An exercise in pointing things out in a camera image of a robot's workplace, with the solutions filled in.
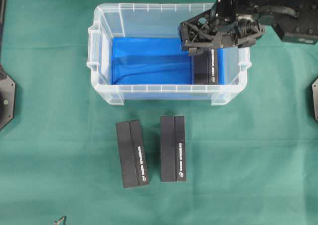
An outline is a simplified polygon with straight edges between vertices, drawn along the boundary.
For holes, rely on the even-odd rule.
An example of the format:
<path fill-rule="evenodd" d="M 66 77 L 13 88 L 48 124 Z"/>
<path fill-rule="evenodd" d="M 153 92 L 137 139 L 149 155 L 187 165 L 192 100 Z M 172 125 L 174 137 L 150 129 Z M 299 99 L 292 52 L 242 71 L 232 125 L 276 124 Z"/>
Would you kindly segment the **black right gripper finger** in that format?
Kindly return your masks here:
<path fill-rule="evenodd" d="M 206 48 L 190 47 L 188 48 L 188 55 L 191 57 L 199 56 L 206 52 L 206 50 Z"/>

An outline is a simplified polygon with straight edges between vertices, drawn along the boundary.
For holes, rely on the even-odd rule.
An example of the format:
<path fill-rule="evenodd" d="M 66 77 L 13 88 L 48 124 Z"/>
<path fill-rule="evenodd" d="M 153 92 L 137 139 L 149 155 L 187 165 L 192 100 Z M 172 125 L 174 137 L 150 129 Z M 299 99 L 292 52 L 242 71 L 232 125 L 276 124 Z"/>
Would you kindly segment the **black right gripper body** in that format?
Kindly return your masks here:
<path fill-rule="evenodd" d="M 179 25 L 181 49 L 203 52 L 206 49 L 246 48 L 256 44 L 265 27 L 252 16 L 236 14 L 238 0 L 217 0 L 207 10 Z"/>

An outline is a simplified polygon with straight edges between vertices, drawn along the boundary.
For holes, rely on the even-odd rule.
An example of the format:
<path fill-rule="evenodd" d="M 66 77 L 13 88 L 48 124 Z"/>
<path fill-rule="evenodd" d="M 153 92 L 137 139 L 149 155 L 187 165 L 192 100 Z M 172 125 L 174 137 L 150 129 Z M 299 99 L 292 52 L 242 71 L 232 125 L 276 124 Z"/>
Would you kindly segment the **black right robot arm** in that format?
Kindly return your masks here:
<path fill-rule="evenodd" d="M 181 48 L 189 55 L 206 49 L 247 48 L 272 27 L 282 42 L 318 42 L 318 0 L 216 0 L 179 25 Z"/>

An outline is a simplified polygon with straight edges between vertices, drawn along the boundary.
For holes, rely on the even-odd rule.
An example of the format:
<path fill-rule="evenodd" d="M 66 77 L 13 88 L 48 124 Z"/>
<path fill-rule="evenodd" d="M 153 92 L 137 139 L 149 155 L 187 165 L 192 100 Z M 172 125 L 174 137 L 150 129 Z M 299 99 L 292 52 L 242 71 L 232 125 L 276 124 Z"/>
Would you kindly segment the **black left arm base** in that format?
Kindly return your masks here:
<path fill-rule="evenodd" d="M 0 0 L 0 49 L 4 32 L 6 0 Z M 13 118 L 15 107 L 16 83 L 0 64 L 0 129 L 2 130 Z"/>

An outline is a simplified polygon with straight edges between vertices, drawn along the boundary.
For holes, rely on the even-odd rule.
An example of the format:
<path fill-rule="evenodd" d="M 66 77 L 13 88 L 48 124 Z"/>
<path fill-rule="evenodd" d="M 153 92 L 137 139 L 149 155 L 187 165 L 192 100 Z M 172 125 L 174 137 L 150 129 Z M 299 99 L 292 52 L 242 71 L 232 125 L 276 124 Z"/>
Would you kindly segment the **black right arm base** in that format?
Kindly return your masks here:
<path fill-rule="evenodd" d="M 318 78 L 312 83 L 314 119 L 318 122 Z"/>

